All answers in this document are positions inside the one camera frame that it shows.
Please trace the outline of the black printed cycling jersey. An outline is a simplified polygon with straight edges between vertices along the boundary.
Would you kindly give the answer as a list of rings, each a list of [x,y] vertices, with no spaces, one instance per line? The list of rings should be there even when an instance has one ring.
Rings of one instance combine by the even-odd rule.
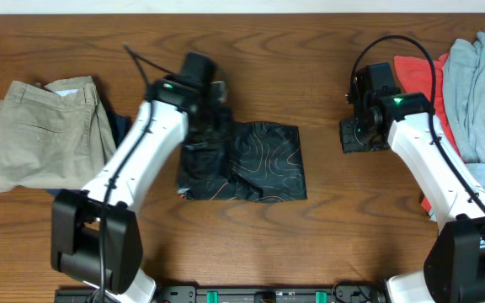
[[[221,108],[212,125],[184,143],[177,194],[191,200],[279,203],[307,199],[299,128],[237,122]]]

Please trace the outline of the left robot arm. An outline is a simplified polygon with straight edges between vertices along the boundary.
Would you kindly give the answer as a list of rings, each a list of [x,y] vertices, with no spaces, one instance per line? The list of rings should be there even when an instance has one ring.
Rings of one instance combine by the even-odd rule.
[[[63,189],[52,205],[51,266],[88,285],[56,292],[57,302],[150,302],[157,284],[141,269],[137,217],[170,155],[189,152],[189,177],[227,172],[232,115],[225,82],[209,57],[190,52],[181,70],[146,81],[144,100],[125,139],[80,190]]]

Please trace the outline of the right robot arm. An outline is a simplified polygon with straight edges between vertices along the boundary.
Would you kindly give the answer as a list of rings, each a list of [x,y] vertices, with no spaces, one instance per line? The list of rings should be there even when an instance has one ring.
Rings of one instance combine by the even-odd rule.
[[[424,266],[386,280],[375,302],[485,301],[485,189],[446,138],[423,93],[403,94],[389,64],[354,74],[345,153],[392,150],[422,189],[439,228]]]

